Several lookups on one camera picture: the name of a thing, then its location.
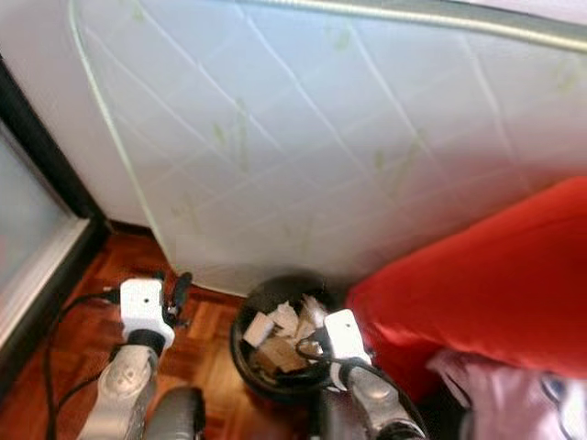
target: red fabric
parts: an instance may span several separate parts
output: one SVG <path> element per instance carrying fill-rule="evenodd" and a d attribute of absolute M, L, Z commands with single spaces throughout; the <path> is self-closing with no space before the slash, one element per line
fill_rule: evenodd
<path fill-rule="evenodd" d="M 415 399 L 440 347 L 587 378 L 587 178 L 550 188 L 361 282 L 348 307 Z"/>

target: black trash bin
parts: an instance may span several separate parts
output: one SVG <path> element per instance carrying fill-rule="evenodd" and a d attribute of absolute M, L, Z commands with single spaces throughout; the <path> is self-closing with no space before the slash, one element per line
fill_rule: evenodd
<path fill-rule="evenodd" d="M 328 365 L 314 365 L 310 372 L 290 375 L 288 380 L 270 383 L 249 366 L 254 349 L 242 338 L 257 312 L 269 314 L 286 301 L 299 313 L 302 295 L 314 296 L 332 311 L 334 299 L 325 288 L 323 279 L 313 275 L 286 275 L 263 282 L 254 289 L 243 304 L 230 329 L 230 352 L 238 373 L 258 395 L 274 402 L 298 404 L 309 402 L 316 392 L 330 383 Z"/>

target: white wall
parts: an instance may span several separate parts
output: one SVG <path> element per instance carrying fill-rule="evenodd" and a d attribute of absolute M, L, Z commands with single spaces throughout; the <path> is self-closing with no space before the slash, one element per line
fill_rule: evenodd
<path fill-rule="evenodd" d="M 0 1 L 0 53 L 106 215 L 146 225 L 138 198 L 87 86 L 68 0 Z"/>

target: wooden floor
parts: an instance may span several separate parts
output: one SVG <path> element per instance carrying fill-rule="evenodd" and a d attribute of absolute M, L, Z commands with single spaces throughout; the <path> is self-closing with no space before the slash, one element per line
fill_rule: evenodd
<path fill-rule="evenodd" d="M 112 236 L 72 297 L 156 270 L 166 271 L 169 290 L 172 272 L 153 240 Z M 183 318 L 192 322 L 176 330 L 175 343 L 163 355 L 153 405 L 166 390 L 192 384 L 204 391 L 208 440 L 305 438 L 305 411 L 275 407 L 250 395 L 232 364 L 228 331 L 241 304 L 239 298 L 191 289 Z M 60 326 L 52 358 L 58 395 L 105 366 L 113 346 L 123 342 L 121 327 L 117 306 L 92 302 L 71 313 Z M 58 421 L 59 440 L 76 438 L 95 395 L 93 384 L 67 403 Z M 41 440 L 46 422 L 39 347 L 0 407 L 0 439 Z"/>

